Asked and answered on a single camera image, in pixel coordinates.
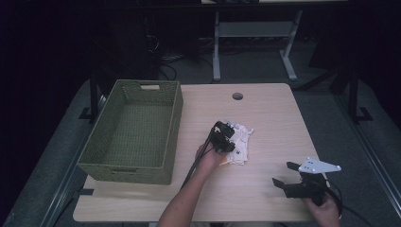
hole in table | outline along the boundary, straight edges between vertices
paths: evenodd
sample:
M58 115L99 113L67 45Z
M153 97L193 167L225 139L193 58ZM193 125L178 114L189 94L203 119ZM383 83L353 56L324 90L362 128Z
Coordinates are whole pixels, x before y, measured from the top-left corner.
M233 99L235 99L235 100L241 100L242 98L244 98L244 95L242 95L241 93L233 94Z

hand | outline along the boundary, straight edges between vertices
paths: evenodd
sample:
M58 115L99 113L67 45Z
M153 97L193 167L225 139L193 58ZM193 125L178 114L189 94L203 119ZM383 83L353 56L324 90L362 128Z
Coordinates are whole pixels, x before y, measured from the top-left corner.
M202 148L203 145L200 145L196 157L198 157ZM197 170L210 174L220 165L225 155L226 153L224 152L217 153L216 150L213 148L212 143L209 143L206 147L204 156L200 159L200 162L198 163Z
M310 213L321 227L340 227L339 208L334 199L327 193L321 206L315 205L312 199L302 199Z

white cloth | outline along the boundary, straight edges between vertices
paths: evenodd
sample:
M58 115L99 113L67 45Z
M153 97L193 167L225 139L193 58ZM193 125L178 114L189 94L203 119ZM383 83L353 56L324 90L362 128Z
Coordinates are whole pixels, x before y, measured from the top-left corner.
M245 126L239 124L235 124L233 127L235 133L230 141L235 143L235 149L227 153L224 164L245 165L245 162L248 161L248 140L253 129L248 131Z

green wicker basket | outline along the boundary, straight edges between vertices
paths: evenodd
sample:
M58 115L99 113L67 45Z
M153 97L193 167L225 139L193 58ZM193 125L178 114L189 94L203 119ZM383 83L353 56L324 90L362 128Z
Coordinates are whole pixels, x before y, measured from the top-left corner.
M78 166L98 181L171 184L182 109L178 81L118 80Z

wooden table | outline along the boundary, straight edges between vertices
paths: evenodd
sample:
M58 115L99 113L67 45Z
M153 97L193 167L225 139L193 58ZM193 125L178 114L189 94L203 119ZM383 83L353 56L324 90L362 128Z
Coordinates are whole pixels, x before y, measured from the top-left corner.
M287 199L271 178L298 183L286 162L318 158L297 103L286 84L182 85L183 115L171 185L98 182L88 177L76 221L157 221L179 191L195 152L218 120L229 119L254 129L249 161L220 166L200 195L194 221L311 220L299 199ZM241 93L242 100L234 100Z

